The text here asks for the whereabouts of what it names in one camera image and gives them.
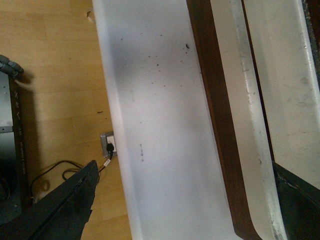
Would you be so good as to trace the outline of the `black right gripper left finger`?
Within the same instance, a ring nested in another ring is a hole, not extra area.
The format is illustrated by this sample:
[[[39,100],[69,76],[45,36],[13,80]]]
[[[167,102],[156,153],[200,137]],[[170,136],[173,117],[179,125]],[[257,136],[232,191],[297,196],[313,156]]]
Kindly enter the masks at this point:
[[[2,240],[79,240],[92,213],[98,184],[92,160],[56,189],[0,227]]]

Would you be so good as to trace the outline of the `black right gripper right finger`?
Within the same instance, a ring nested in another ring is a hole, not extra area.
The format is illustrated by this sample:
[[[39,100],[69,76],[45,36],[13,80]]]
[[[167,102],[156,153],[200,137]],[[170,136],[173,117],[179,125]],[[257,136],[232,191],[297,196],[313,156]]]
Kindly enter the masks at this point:
[[[289,240],[320,238],[320,190],[272,163],[282,220]]]

